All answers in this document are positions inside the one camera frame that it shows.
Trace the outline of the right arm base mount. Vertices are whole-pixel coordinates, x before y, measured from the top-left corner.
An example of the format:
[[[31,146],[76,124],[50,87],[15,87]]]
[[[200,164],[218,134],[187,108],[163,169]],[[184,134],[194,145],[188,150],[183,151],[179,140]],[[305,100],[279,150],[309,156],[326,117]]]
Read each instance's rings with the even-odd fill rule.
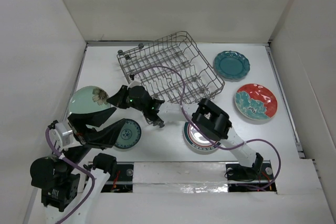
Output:
[[[250,191],[276,191],[275,182],[263,190],[263,187],[269,184],[273,178],[273,170],[270,161],[263,162],[261,170],[255,173],[250,168],[244,168],[237,162],[227,163],[224,177],[227,179],[229,193],[246,193]]]

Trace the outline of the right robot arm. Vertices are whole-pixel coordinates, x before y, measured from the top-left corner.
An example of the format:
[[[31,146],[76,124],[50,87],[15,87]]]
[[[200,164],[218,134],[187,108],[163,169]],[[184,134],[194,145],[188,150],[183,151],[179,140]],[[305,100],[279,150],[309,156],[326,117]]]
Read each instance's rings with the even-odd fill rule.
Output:
[[[99,87],[91,86],[90,89],[92,102],[110,104],[119,109],[133,108],[154,126],[163,127],[166,122],[187,122],[207,140],[220,143],[219,148],[230,151],[246,177],[255,178],[261,173],[263,157],[236,133],[229,115],[207,98],[192,104],[184,104],[182,98],[178,103],[171,103],[154,98],[140,85],[123,85],[111,97]]]

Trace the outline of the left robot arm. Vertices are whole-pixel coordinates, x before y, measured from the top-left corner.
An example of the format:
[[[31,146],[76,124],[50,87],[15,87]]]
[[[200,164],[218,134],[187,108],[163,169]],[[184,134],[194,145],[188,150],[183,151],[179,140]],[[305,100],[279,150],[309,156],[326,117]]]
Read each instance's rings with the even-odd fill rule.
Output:
[[[41,189],[47,223],[89,223],[105,183],[119,178],[114,156],[99,153],[91,165],[79,164],[91,149],[105,150],[115,145],[124,119],[96,130],[115,111],[112,107],[72,113],[65,121],[54,120],[47,126],[45,137],[52,154],[30,166],[31,185]]]

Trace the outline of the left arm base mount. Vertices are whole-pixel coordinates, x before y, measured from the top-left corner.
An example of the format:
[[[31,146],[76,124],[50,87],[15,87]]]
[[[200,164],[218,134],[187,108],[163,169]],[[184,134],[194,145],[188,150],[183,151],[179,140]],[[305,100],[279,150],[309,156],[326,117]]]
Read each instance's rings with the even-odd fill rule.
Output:
[[[102,188],[102,193],[133,192],[134,163],[117,163],[117,170]]]

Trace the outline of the light green floral plate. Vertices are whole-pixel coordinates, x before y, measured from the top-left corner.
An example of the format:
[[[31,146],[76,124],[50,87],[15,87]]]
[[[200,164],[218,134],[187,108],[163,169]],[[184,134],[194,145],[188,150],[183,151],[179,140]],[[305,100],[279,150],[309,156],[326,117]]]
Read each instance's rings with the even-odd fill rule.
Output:
[[[97,86],[86,86],[76,91],[68,104],[68,114],[87,114],[111,108],[109,95]]]

